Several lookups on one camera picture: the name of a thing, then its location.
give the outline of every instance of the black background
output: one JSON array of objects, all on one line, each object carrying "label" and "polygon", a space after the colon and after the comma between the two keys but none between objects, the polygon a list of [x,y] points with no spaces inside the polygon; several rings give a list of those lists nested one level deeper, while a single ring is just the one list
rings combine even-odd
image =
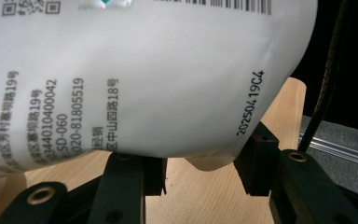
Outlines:
[{"label": "black background", "polygon": [[[324,78],[330,40],[340,0],[319,0],[318,15],[310,45],[292,77],[307,85],[304,115],[311,116]],[[337,91],[324,120],[358,129],[358,8],[349,35]]]}]

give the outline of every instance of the black cable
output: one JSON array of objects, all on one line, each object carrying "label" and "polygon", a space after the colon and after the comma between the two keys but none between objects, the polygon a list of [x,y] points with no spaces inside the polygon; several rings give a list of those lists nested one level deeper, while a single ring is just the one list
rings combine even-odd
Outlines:
[{"label": "black cable", "polygon": [[318,103],[315,106],[310,123],[298,146],[299,151],[307,151],[310,146],[310,141],[312,141],[333,99],[338,78],[343,71],[344,56],[356,3],[356,0],[343,0],[341,2],[327,55],[324,81],[319,94]]}]

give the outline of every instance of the screw hole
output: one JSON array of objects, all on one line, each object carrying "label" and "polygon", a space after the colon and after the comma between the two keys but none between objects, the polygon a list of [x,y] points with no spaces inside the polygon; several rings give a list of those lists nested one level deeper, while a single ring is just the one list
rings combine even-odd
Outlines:
[{"label": "screw hole", "polygon": [[36,189],[32,194],[27,198],[27,203],[32,205],[37,205],[47,202],[55,194],[55,189],[48,186],[40,189]]},{"label": "screw hole", "polygon": [[291,152],[289,153],[289,158],[292,159],[293,161],[299,161],[299,162],[305,162],[307,161],[307,157],[305,157],[304,155],[297,153],[297,152]]}]

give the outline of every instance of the black metal bracket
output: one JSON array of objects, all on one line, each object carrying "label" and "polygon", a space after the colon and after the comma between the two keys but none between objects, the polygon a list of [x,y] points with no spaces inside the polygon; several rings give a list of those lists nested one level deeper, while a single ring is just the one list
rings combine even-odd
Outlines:
[{"label": "black metal bracket", "polygon": [[102,176],[67,191],[58,182],[24,190],[0,224],[145,223],[145,196],[166,192],[167,159],[111,154]]},{"label": "black metal bracket", "polygon": [[311,155],[278,149],[260,123],[234,165],[247,194],[270,196],[275,223],[358,223],[358,195],[339,188]]},{"label": "black metal bracket", "polygon": [[[339,188],[310,155],[278,149],[260,123],[234,161],[246,193],[270,196],[276,223],[358,223],[358,195]],[[111,154],[102,176],[67,191],[45,182],[23,191],[0,224],[145,223],[145,196],[165,192],[166,159]]]}]

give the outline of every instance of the barcode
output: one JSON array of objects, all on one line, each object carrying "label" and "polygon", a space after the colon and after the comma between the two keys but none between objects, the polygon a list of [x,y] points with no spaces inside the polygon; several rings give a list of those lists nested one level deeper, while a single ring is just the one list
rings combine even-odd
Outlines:
[{"label": "barcode", "polygon": [[25,16],[33,14],[60,14],[60,0],[5,0],[2,16]]},{"label": "barcode", "polygon": [[155,0],[242,10],[271,15],[271,0]]}]

